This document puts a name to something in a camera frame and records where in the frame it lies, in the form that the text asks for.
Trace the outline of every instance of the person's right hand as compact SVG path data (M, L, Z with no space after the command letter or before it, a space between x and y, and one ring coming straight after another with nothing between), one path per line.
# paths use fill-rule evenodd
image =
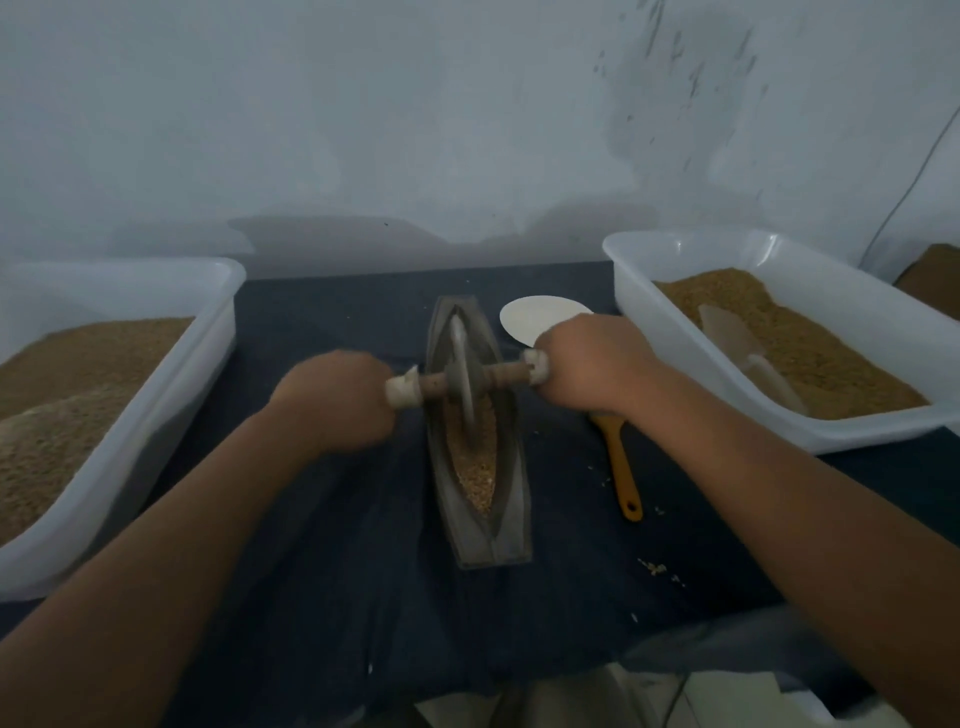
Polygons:
M536 347L550 357L538 392L570 409L618 412L625 391L664 366L624 316L582 313L541 334Z
M309 458L386 440L396 415L384 384L390 367L365 352L329 352L302 361L276 386L265 411L277 414Z

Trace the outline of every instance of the plastic scoop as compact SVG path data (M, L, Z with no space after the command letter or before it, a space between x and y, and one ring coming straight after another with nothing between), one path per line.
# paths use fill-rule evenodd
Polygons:
M783 375L774 369L766 350L735 313L715 305L699 306L704 334L754 386L777 404L798 414L807 413L804 401Z

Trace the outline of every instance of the dark blue cloth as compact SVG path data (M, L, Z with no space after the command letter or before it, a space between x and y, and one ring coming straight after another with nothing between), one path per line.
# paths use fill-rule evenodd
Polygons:
M248 283L236 300L236 354L154 497L306 356L368 350L398 372L421 361L433 304L448 294L479 298L508 357L519 345L497 314L514 298L560 295L615 311L609 263ZM646 514L630 523L606 482L604 444L587 418L531 392L521 392L518 404L532 564L456 568L421 413L404 413L389 445L326 458L278 499L167 723L285 725L360 705L377 710L452 691L491 692L621 657L633 669L770 669L808 684L832 709L869 691L801 620L769 617L783 609L779 593L656 445L625 428ZM960 492L951 475L960 440L951 433L826 459L960 543ZM641 562L667 571L654 576ZM0 634L23 613L0 608ZM649 649L664 635L670 640Z

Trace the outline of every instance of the white plastic tub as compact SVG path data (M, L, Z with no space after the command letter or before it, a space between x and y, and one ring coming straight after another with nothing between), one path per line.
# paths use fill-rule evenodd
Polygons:
M905 440L960 423L960 324L866 273L768 231L619 232L603 247L614 263L620 310L663 360L809 452ZM749 271L777 303L828 328L932 404L828 422L767 399L653 284L718 268Z
M233 347L233 295L245 277L243 266L224 258L19 263L0 270L0 362L65 328L196 317L57 501L0 547L0 601L48 594L135 515Z

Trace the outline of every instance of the paper plate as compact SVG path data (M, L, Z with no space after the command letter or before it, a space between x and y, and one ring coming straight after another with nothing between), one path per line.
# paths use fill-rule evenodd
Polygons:
M500 309L500 324L521 344L532 347L537 337L578 313L592 313L582 303L559 296L527 296Z

